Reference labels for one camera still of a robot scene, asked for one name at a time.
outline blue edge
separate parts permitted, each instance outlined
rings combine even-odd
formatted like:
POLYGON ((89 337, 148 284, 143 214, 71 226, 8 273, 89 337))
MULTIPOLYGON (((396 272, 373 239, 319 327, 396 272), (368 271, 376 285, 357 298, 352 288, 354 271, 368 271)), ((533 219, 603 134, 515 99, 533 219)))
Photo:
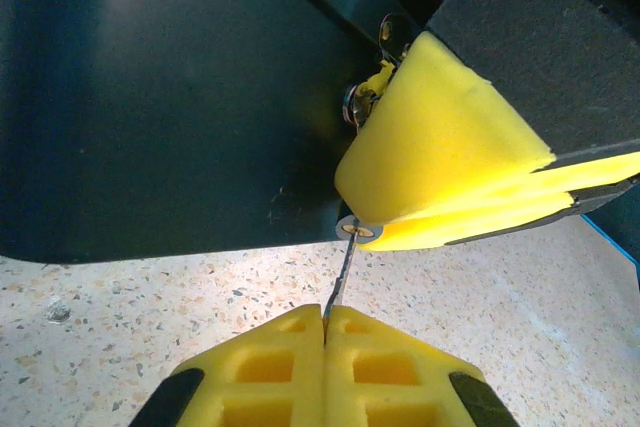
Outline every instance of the blue edge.
POLYGON ((640 284, 640 262, 637 261, 636 259, 633 258, 633 256, 627 252, 626 250, 624 250, 620 244, 618 244, 615 240, 613 240, 609 234, 607 234, 604 230, 602 230, 600 227, 598 227, 598 225, 591 220, 586 214, 582 214, 582 218, 584 220, 587 221, 587 223, 589 225, 591 225, 591 227, 593 227, 594 229, 596 229, 596 231, 602 235, 605 239, 607 239, 609 241, 609 243, 611 245, 613 245, 616 249, 618 249, 618 251, 624 255, 627 259, 629 259, 631 262, 633 262, 633 265, 636 266, 636 274, 638 275, 638 283, 640 284))

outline speckled floor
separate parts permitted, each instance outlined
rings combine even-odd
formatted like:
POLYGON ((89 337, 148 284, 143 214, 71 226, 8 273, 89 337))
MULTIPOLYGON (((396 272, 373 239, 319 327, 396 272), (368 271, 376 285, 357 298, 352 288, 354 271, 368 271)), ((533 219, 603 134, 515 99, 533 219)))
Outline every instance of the speckled floor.
MULTIPOLYGON (((182 360, 324 302, 344 248, 0 260, 0 425, 128 425, 182 360)), ((635 270, 580 218, 430 251, 358 252, 344 301, 479 366, 522 425, 640 425, 635 270)))

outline terrazzo floor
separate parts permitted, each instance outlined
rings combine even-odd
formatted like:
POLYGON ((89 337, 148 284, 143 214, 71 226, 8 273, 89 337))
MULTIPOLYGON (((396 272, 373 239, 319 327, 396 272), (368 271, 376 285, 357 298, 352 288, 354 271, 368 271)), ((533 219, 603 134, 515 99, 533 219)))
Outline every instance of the terrazzo floor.
MULTIPOLYGON (((128 425, 182 360, 325 302, 345 247, 1 259, 0 425, 128 425)), ((637 426, 635 275, 570 218, 429 251, 358 252, 344 302, 476 364, 523 426, 637 426)))

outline thin metal rod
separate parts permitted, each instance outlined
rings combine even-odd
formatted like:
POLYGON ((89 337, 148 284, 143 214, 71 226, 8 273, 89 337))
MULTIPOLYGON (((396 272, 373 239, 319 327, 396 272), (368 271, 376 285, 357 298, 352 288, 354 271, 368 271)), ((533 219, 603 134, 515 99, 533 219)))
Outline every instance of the thin metal rod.
POLYGON ((329 315, 331 314, 331 307, 333 307, 334 304, 340 305, 342 303, 342 294, 344 293, 344 286, 347 283, 347 276, 349 275, 349 268, 351 267, 353 254, 356 251, 357 240, 358 229, 351 234, 351 238, 349 239, 349 245, 347 246, 347 252, 344 256, 342 269, 340 269, 340 275, 336 278, 336 283, 333 286, 333 292, 331 292, 327 306, 324 309, 325 319, 329 318, 329 315))

